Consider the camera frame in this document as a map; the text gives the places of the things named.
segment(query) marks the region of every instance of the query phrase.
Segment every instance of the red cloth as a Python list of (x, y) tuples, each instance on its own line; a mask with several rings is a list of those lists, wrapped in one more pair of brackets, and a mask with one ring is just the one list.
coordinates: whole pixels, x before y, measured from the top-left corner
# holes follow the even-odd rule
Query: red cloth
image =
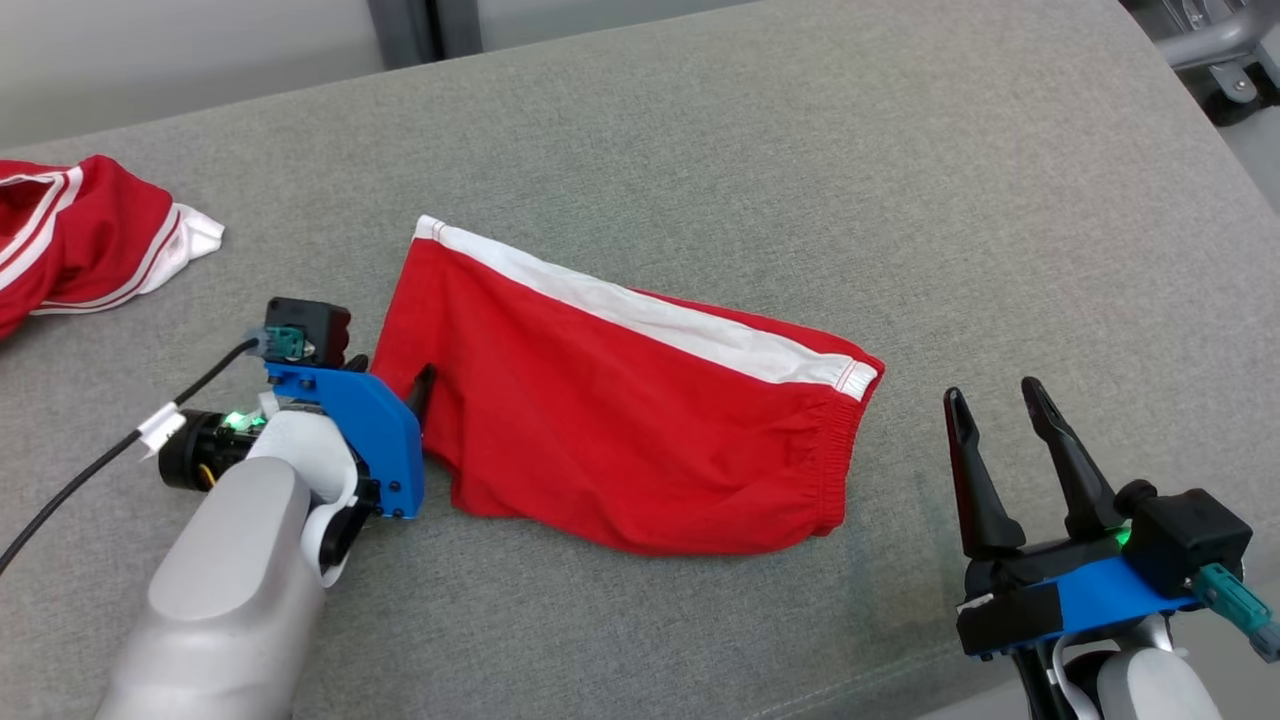
[(454, 506), (646, 555), (769, 552), (840, 525), (884, 370), (838, 337), (628, 291), (430, 218), (372, 373), (406, 396), (426, 363), (424, 447)]
[(0, 340), (28, 314), (93, 313), (150, 292), (216, 250), (221, 229), (110, 158), (0, 160)]

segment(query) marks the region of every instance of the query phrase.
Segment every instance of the gray couch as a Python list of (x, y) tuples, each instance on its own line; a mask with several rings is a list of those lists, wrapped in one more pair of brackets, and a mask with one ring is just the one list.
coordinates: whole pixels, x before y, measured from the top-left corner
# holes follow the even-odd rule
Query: gray couch
[[(1033, 541), (1064, 534), (1042, 378), (1112, 482), (1211, 488), (1280, 569), (1280, 222), (1114, 0), (760, 3), (29, 147), (119, 159), (229, 228), (159, 292), (0, 345), (4, 539), (273, 295), (372, 348), (420, 213), (888, 364), (849, 518), (652, 560), (453, 510), (361, 537), (297, 717), (910, 717), (1011, 675), (954, 637), (961, 386)], [(193, 405), (250, 406), (241, 361)], [(0, 579), (0, 716), (92, 712), (200, 502), (122, 459)]]

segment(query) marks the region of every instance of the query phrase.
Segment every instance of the cable clip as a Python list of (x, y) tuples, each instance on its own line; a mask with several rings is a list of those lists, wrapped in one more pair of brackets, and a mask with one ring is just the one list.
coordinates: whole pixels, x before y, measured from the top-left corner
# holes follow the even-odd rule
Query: cable clip
[(183, 425), (187, 424), (187, 418), (178, 411), (178, 405), (175, 402), (169, 402), (160, 410), (156, 410), (150, 418), (142, 420), (138, 425), (138, 432), (142, 437), (142, 445), (147, 446), (148, 451), (142, 456), (143, 460), (160, 452), (164, 443), (169, 442), (169, 438), (174, 436)]

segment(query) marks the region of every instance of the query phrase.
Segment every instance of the blue gripper mount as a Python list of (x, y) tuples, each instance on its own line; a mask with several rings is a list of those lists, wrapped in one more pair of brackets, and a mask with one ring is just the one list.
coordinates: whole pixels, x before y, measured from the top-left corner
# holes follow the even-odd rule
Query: blue gripper mount
[(378, 377), (367, 373), (265, 363), (278, 397), (315, 402), (333, 419), (379, 482), (384, 518), (415, 518), (426, 495), (422, 429)]

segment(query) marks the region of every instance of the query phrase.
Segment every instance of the white stripe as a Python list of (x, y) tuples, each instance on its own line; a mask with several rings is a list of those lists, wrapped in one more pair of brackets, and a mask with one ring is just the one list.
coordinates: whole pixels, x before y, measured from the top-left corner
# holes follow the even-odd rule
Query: white stripe
[(9, 283), (19, 278), (28, 268), (36, 264), (36, 260), (44, 255), (49, 243), (54, 241), (54, 225), (58, 220), (58, 214), (67, 209), (68, 205), (76, 201), (76, 195), (79, 193), (81, 182), (84, 179), (84, 173), (77, 167), (67, 170), (67, 192), (58, 199), (58, 204), (54, 206), (52, 213), (49, 215), (49, 222), (45, 227), (40, 228), (36, 237), (31, 238), (31, 242), (23, 249), (22, 252), (14, 258), (13, 264), (0, 270), (0, 287), (6, 287)]
[(227, 228), (209, 215), (189, 205), (174, 202), (178, 209), (178, 233), (169, 241), (151, 273), (138, 288), (138, 295), (146, 295), (178, 274), (192, 260), (218, 251), (223, 246), (223, 231)]
[(44, 197), (40, 199), (40, 204), (36, 205), (36, 209), (18, 231), (18, 234), (13, 236), (13, 240), (4, 247), (4, 250), (0, 250), (0, 264), (18, 252), (18, 249), (27, 242), (31, 233), (36, 232), (36, 227), (40, 225), (40, 222), (45, 219), (45, 214), (49, 213), (49, 206), (54, 202), (54, 199), (58, 197), (58, 191), (65, 187), (67, 176), (63, 173), (51, 173), (49, 176), (14, 176), (0, 181), (0, 186), (15, 184), (19, 182), (47, 183), (49, 190), (45, 191)]
[(527, 252), (454, 228), (417, 220), (417, 237), (472, 258), (506, 278), (677, 350), (768, 383), (818, 383), (861, 401), (876, 368), (847, 355), (814, 352), (780, 334), (682, 307), (544, 263)]
[(127, 300), (133, 297), (142, 290), (142, 282), (146, 279), (147, 269), (151, 268), (151, 259), (156, 256), (160, 247), (164, 246), (165, 240), (174, 232), (174, 225), (178, 223), (178, 208), (169, 206), (169, 214), (165, 217), (164, 222), (160, 223), (160, 229), (156, 231), (155, 237), (151, 238), (151, 243), (147, 245), (147, 252), (142, 256), (142, 261), (133, 270), (133, 275), (114, 291), (99, 297), (96, 300), (87, 300), (84, 302), (45, 302), (41, 304), (40, 309), (32, 311), (36, 314), (76, 314), (79, 313), (92, 313), (95, 310), (106, 310), (109, 307), (115, 307), (116, 305), (124, 304)]

